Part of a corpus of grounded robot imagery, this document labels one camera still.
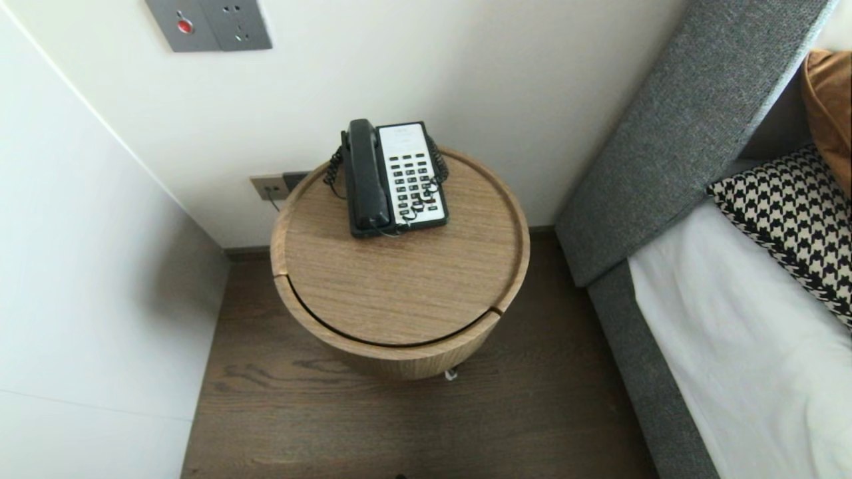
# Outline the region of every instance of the gray upholstered headboard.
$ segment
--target gray upholstered headboard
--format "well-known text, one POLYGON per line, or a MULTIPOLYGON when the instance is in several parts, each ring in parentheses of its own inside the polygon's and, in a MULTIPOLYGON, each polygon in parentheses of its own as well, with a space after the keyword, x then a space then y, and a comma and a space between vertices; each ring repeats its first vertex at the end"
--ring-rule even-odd
POLYGON ((790 112, 803 121, 796 84, 777 104, 778 114, 757 127, 837 3, 690 4, 556 224, 578 286, 588 285, 691 211, 704 198, 706 185, 740 153, 769 157, 802 142, 807 125, 794 122, 793 131, 799 131, 794 136, 778 131, 778 122, 790 112), (783 142, 774 142, 778 136, 783 142))

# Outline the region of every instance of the wooden table top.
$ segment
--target wooden table top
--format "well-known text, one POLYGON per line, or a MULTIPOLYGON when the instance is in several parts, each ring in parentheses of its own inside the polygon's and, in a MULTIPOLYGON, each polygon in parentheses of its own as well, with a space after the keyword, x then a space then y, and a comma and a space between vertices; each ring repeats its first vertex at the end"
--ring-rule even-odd
MULTIPOLYGON (((321 181, 325 165, 287 199, 273 231, 273 274, 287 277, 323 326, 364 344, 404 347, 449 338, 508 307, 527 271, 527 220, 482 164, 441 151, 450 169, 446 226, 353 238, 347 202, 321 181)), ((345 195, 343 178, 336 186, 345 195)))

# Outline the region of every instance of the round wooden side table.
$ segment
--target round wooden side table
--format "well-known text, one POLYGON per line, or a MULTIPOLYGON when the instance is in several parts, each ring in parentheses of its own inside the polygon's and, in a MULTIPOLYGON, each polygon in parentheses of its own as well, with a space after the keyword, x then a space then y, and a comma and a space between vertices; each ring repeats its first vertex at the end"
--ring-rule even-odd
POLYGON ((281 299, 356 370, 420 379, 455 367, 482 345, 527 273, 527 219, 514 195, 480 162, 440 150, 450 169, 446 226, 353 238, 347 202, 321 181, 327 164, 299 183, 275 223, 281 299))

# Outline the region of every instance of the gray fabric bed frame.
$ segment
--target gray fabric bed frame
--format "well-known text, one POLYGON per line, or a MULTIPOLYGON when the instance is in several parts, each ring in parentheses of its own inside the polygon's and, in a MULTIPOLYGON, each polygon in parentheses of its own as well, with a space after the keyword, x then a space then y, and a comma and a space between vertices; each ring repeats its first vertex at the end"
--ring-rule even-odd
POLYGON ((556 225, 663 479, 718 474, 636 305, 626 258, 739 156, 773 158, 807 138, 794 74, 837 3, 694 0, 556 225))

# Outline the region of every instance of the orange pillow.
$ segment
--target orange pillow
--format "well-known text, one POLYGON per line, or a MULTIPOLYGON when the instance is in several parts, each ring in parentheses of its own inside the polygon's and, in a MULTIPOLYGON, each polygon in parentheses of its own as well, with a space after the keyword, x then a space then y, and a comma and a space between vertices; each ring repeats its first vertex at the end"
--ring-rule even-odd
POLYGON ((852 197, 852 51, 812 50, 804 59, 802 77, 814 143, 852 197))

